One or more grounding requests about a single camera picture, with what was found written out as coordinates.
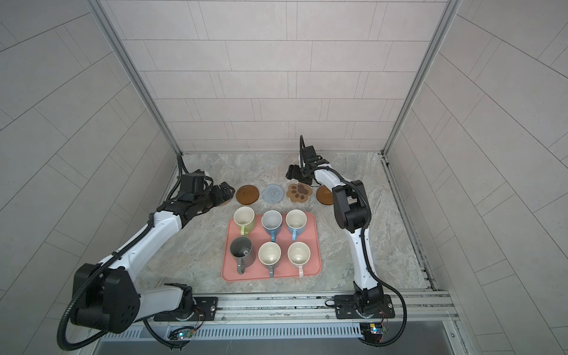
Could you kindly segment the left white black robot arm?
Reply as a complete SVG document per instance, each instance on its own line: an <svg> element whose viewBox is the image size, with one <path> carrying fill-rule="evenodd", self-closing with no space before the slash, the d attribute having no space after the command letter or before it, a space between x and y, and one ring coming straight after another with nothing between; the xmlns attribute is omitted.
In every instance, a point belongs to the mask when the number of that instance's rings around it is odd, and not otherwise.
<svg viewBox="0 0 568 355"><path fill-rule="evenodd" d="M149 323L157 314L189 319L198 312L192 287L167 283L138 291L134 282L152 256L194 217L229 202L235 188L215 184L203 170L189 172L177 157L178 177L165 201L146 225L99 263L85 263L73 278L72 299L60 320L56 341L75 351L108 333L120 334L133 323Z"/></svg>

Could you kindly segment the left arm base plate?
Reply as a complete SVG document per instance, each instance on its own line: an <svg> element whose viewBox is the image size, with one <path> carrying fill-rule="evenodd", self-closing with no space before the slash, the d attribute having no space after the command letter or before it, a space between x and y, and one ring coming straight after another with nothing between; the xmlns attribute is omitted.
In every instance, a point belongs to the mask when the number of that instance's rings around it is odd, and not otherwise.
<svg viewBox="0 0 568 355"><path fill-rule="evenodd" d="M193 297L183 299L181 305L168 312L161 312L153 317L156 322L197 322L213 321L217 311L217 297Z"/></svg>

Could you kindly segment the light blue mug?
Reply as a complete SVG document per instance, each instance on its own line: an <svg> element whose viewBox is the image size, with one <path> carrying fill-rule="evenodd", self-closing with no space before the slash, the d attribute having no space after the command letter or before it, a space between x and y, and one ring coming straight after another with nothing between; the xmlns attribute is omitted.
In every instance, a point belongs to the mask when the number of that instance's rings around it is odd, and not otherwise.
<svg viewBox="0 0 568 355"><path fill-rule="evenodd" d="M306 230L308 222L306 213L299 209L291 210L285 216L285 221L288 231L291 233L292 241L296 242L297 238L299 238L299 236Z"/></svg>

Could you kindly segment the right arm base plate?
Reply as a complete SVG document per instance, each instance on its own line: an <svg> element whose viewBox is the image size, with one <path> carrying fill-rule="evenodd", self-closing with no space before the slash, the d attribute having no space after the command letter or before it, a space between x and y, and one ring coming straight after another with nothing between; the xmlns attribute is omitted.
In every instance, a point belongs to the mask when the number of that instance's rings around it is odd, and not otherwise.
<svg viewBox="0 0 568 355"><path fill-rule="evenodd" d="M369 302L356 299L352 295L335 295L333 303L327 306L332 307L335 311L337 319L353 320L353 319L393 319L395 318L395 310L393 302L388 294L384 294L381 300L371 300Z"/></svg>

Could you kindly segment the brown wooden coaster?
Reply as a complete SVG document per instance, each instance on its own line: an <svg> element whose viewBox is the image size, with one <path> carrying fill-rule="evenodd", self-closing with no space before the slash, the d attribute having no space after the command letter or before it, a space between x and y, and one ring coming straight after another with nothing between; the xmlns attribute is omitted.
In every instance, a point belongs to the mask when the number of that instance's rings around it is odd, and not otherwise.
<svg viewBox="0 0 568 355"><path fill-rule="evenodd" d="M326 186L320 186L316 192L317 200L325 206L332 206L334 204L333 192Z"/></svg>
<svg viewBox="0 0 568 355"><path fill-rule="evenodd" d="M235 194L239 204L244 206L252 205L260 197L260 192L256 186L244 185L241 186Z"/></svg>

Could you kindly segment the blue woven round coaster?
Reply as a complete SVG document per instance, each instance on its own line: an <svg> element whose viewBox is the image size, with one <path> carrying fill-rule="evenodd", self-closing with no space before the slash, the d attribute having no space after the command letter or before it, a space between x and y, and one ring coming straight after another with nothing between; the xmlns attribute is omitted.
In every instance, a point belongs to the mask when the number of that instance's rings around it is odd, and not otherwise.
<svg viewBox="0 0 568 355"><path fill-rule="evenodd" d="M263 190L262 197L268 204L278 204L284 199L285 192L282 186L277 184L269 184Z"/></svg>

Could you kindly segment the cork paw print coaster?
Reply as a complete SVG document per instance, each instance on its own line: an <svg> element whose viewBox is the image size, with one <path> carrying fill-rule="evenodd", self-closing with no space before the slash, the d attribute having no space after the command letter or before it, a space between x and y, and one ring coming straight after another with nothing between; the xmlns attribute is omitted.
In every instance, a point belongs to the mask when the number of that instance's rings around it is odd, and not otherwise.
<svg viewBox="0 0 568 355"><path fill-rule="evenodd" d="M288 186L285 194L293 203L305 203L313 195L313 189L304 183L293 183Z"/></svg>

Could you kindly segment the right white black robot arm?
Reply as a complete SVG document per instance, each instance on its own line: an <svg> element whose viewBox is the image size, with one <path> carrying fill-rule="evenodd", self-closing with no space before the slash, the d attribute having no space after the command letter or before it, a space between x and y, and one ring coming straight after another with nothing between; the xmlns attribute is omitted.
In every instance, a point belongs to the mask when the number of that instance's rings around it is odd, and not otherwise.
<svg viewBox="0 0 568 355"><path fill-rule="evenodd" d="M404 333L408 311L401 293L392 285L381 280L373 263L368 229L371 223L371 205L360 180L347 180L334 170L330 163L317 154L313 146L307 146L300 138L300 163L288 168L286 177L310 184L316 181L332 193L334 217L340 229L349 236L351 257L354 265L354 294L334 298L334 305L350 306L361 317L380 317L382 322L368 326L361 343L381 348L393 345ZM388 288L399 298L402 305L402 324L398 332L388 340L383 340L380 331L385 331L384 320L392 319L395 313L390 306L391 297L384 293Z"/></svg>

